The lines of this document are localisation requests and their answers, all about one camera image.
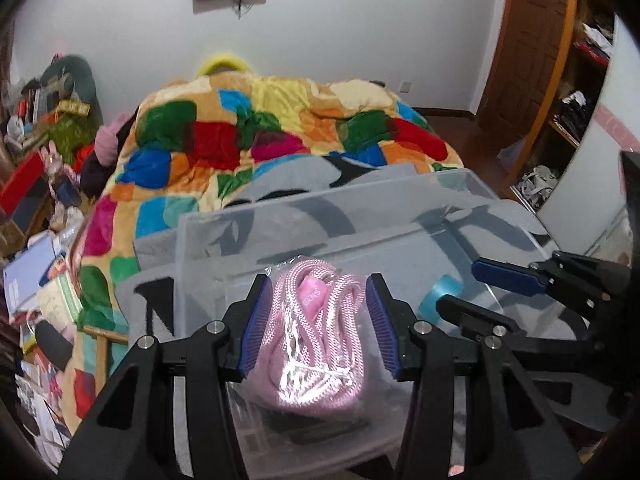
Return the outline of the clear plastic storage bin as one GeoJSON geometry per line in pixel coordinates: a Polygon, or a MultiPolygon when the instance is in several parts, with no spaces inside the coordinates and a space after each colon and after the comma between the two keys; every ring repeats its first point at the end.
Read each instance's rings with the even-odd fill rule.
{"type": "Polygon", "coordinates": [[[411,387],[385,369],[364,303],[371,275],[302,257],[266,274],[272,308],[257,362],[229,389],[253,479],[325,477],[400,445],[411,387]]]}

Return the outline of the white wardrobe sliding door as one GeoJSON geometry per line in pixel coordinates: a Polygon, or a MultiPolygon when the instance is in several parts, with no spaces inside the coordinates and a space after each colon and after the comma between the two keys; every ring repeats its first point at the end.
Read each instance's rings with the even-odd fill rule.
{"type": "Polygon", "coordinates": [[[559,248],[588,254],[625,208],[620,153],[639,149],[639,46],[621,18],[586,133],[538,219],[559,248]]]}

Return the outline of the colourful patchwork blanket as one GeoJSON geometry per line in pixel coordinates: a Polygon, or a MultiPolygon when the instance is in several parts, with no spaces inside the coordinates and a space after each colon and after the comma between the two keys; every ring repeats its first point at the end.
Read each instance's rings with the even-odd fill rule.
{"type": "Polygon", "coordinates": [[[141,270],[140,238],[188,212],[276,191],[341,186],[370,169],[458,169],[461,157],[414,108],[370,81],[228,72],[147,96],[124,129],[116,165],[74,253],[79,327],[128,330],[116,286],[141,270]]]}

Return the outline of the wooden open shelf unit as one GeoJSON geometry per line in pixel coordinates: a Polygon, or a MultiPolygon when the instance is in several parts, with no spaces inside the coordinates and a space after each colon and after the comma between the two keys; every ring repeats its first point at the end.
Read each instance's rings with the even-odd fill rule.
{"type": "Polygon", "coordinates": [[[502,190],[536,214],[576,154],[613,54],[610,0],[567,0],[560,52],[529,133],[512,145],[502,190]]]}

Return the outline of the blue white book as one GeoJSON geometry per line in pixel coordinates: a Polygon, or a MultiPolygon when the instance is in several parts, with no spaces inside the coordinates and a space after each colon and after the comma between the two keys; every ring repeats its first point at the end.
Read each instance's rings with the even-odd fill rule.
{"type": "Polygon", "coordinates": [[[10,315],[17,312],[35,296],[39,282],[55,257],[53,238],[43,234],[34,244],[24,249],[3,269],[3,288],[6,307],[10,315]]]}

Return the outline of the pink knitted hat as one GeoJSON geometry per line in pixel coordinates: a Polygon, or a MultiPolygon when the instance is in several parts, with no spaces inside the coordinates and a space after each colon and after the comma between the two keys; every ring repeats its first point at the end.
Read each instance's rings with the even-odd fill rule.
{"type": "Polygon", "coordinates": [[[96,132],[93,151],[102,167],[109,167],[117,160],[118,133],[132,118],[131,114],[119,114],[110,124],[101,126],[96,132]]]}

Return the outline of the pink rabbit water bottle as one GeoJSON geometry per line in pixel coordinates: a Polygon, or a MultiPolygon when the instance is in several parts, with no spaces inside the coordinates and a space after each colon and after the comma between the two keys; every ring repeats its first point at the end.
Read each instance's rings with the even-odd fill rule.
{"type": "Polygon", "coordinates": [[[52,197],[65,208],[80,207],[82,198],[79,177],[73,168],[64,162],[55,143],[50,141],[40,148],[40,156],[52,197]]]}

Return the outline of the yellow pillow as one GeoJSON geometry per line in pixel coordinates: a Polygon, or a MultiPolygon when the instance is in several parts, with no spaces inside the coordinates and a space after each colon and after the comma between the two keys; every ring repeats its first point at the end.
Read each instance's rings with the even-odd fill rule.
{"type": "Polygon", "coordinates": [[[198,76],[212,76],[222,72],[249,72],[253,69],[242,58],[226,52],[210,56],[198,69],[198,76]]]}

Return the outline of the red box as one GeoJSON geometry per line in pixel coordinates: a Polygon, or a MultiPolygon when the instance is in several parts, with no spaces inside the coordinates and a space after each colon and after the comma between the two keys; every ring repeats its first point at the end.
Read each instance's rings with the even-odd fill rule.
{"type": "Polygon", "coordinates": [[[9,180],[1,187],[0,209],[2,216],[9,217],[20,201],[42,176],[44,165],[38,152],[31,152],[14,170],[9,180]]]}

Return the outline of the brown wooden door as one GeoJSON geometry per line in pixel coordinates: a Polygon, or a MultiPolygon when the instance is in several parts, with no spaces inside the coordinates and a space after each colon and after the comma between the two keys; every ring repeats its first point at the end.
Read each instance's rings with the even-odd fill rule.
{"type": "Polygon", "coordinates": [[[476,114],[509,144],[529,133],[560,52],[567,0],[506,0],[497,52],[476,114]]]}

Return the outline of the green grey plush toy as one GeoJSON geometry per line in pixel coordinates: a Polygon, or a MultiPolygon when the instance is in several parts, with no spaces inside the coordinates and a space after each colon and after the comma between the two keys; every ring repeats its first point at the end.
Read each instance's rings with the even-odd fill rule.
{"type": "Polygon", "coordinates": [[[59,56],[42,73],[40,84],[59,101],[88,104],[90,113],[96,106],[96,83],[89,63],[82,56],[59,56]]]}

